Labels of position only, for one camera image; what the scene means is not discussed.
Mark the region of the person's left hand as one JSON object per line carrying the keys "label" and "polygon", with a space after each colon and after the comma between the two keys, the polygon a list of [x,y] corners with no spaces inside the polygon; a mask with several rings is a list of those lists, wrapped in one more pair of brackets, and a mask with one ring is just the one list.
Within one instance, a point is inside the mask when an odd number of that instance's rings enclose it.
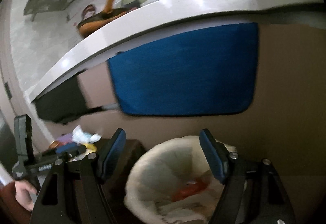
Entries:
{"label": "person's left hand", "polygon": [[26,210],[32,211],[34,202],[30,194],[37,195],[37,189],[26,180],[15,181],[15,199]]}

